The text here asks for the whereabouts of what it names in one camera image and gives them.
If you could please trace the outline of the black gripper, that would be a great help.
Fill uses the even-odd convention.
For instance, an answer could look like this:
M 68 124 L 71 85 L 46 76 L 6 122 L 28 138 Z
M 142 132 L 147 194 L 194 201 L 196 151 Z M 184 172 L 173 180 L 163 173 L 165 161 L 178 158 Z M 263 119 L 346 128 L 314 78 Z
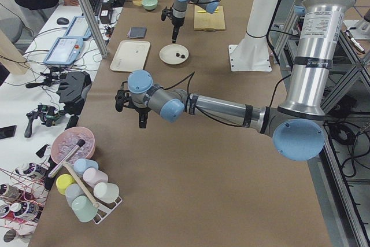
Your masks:
M 136 108 L 139 113 L 139 128 L 146 128 L 148 113 L 150 112 L 149 108 Z
M 184 24 L 184 16 L 178 17 L 175 14 L 172 14 L 172 24 L 173 24 L 172 43 L 176 43 L 180 27 L 182 27 Z

